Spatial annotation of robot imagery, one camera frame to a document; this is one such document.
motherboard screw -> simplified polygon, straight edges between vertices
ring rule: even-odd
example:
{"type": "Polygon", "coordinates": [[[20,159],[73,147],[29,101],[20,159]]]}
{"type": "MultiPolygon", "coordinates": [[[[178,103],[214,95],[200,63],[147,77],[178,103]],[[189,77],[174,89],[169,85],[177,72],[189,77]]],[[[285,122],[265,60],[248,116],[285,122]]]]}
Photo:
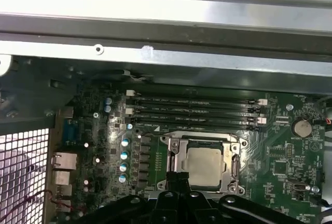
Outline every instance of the motherboard screw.
{"type": "Polygon", "coordinates": [[[226,198],[226,202],[228,202],[228,203],[234,203],[235,199],[233,197],[228,197],[228,198],[226,198]]]}
{"type": "Polygon", "coordinates": [[[313,193],[319,193],[320,189],[319,189],[319,187],[317,187],[317,186],[313,186],[313,187],[311,188],[311,191],[312,191],[313,193]]]}
{"type": "Polygon", "coordinates": [[[294,106],[292,104],[287,104],[286,109],[287,111],[291,111],[294,109],[294,106]]]}

metal rail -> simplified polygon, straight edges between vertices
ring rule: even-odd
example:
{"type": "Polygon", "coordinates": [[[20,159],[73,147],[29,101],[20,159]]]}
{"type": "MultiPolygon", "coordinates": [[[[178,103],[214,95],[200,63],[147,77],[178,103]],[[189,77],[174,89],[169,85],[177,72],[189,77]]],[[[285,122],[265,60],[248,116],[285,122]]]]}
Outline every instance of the metal rail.
{"type": "Polygon", "coordinates": [[[0,13],[331,35],[332,0],[5,0],[0,13]]]}

motherboard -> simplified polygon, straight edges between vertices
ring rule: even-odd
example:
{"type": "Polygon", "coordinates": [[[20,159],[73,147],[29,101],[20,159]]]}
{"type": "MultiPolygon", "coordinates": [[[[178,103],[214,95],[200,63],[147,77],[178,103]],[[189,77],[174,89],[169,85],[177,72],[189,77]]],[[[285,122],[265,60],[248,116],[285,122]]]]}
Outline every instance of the motherboard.
{"type": "Polygon", "coordinates": [[[69,209],[66,217],[131,194],[149,198],[165,189],[167,171],[186,171],[191,188],[211,198],[237,194],[310,223],[321,211],[310,198],[322,193],[326,125],[313,101],[289,93],[83,83],[59,148],[77,154],[77,168],[58,197],[84,211],[69,209]]]}

cable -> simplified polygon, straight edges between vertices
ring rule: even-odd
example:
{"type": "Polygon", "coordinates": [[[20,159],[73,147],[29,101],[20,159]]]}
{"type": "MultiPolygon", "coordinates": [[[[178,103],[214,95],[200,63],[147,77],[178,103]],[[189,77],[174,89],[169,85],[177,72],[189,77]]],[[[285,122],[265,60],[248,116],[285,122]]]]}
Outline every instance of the cable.
{"type": "Polygon", "coordinates": [[[56,205],[61,205],[61,206],[68,207],[68,208],[70,208],[71,211],[74,210],[74,208],[73,208],[72,206],[69,206],[69,205],[67,205],[67,204],[65,204],[65,203],[62,203],[62,202],[60,202],[60,201],[55,201],[55,200],[53,200],[53,193],[52,193],[52,191],[51,191],[51,190],[48,190],[48,189],[44,189],[44,190],[41,190],[41,191],[36,192],[35,194],[33,194],[33,195],[30,196],[30,197],[28,197],[28,196],[24,196],[24,200],[23,200],[22,202],[20,202],[20,203],[18,203],[17,205],[15,205],[15,206],[14,206],[14,207],[13,207],[13,208],[12,208],[7,214],[6,214],[6,215],[4,215],[3,217],[0,218],[0,223],[3,222],[4,220],[6,220],[6,218],[7,218],[10,214],[12,214],[15,210],[17,210],[20,206],[22,206],[23,204],[29,202],[30,200],[34,200],[34,198],[35,198],[37,195],[41,194],[41,193],[48,193],[48,194],[49,194],[49,198],[48,198],[48,199],[50,200],[51,203],[54,203],[54,204],[56,204],[56,205]]]}
{"type": "Polygon", "coordinates": [[[332,215],[332,208],[329,208],[323,212],[320,212],[317,217],[316,217],[316,224],[321,224],[322,220],[327,217],[332,215]]]}
{"type": "Polygon", "coordinates": [[[320,109],[320,106],[319,104],[323,101],[327,101],[327,100],[330,100],[332,99],[332,95],[329,95],[329,96],[326,96],[326,97],[323,97],[323,98],[320,98],[319,100],[317,100],[314,104],[313,104],[313,108],[316,110],[316,112],[324,119],[326,119],[326,116],[324,113],[322,113],[322,110],[320,109]]]}

integrated circuit chip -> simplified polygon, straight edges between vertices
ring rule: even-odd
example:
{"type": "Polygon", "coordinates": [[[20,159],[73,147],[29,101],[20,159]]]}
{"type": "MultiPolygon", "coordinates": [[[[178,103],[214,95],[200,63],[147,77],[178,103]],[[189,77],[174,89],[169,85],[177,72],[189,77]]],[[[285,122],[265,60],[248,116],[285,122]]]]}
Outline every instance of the integrated circuit chip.
{"type": "Polygon", "coordinates": [[[275,161],[273,173],[274,175],[286,175],[287,163],[285,161],[275,161]]]}

